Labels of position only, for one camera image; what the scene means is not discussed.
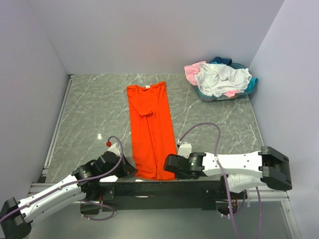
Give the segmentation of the orange t shirt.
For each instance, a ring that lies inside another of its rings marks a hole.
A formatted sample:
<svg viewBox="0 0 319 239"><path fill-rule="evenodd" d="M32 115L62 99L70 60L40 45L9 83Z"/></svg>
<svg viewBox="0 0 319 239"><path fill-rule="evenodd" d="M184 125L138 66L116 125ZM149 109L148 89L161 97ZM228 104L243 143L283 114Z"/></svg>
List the orange t shirt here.
<svg viewBox="0 0 319 239"><path fill-rule="evenodd" d="M167 181L175 178L164 171L169 154L176 154L166 83L150 88L127 86L133 160L140 178Z"/></svg>

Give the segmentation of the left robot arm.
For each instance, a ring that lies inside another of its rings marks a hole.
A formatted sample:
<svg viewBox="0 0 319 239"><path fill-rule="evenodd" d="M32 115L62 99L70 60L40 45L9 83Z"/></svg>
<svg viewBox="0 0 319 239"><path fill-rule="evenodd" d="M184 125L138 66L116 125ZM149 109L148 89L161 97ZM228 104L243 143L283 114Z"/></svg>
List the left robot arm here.
<svg viewBox="0 0 319 239"><path fill-rule="evenodd" d="M23 239L29 235L32 224L76 202L93 204L100 198L103 178L115 181L136 173L124 156L106 151L76 168L53 186L24 199L10 198L0 212L0 226L6 239Z"/></svg>

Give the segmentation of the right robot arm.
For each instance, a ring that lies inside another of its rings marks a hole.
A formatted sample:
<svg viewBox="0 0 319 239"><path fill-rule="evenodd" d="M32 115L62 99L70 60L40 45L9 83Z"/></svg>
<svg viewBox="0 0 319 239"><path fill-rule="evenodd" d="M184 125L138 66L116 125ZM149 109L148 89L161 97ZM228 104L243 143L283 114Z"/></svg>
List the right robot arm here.
<svg viewBox="0 0 319 239"><path fill-rule="evenodd" d="M179 149L182 155L169 154L164 171L171 172L177 179L198 179L215 175L228 176L220 184L219 194L225 199L235 193L259 186L272 190L292 190L289 158L276 149L263 146L260 151L244 154L219 154L191 152L189 143Z"/></svg>

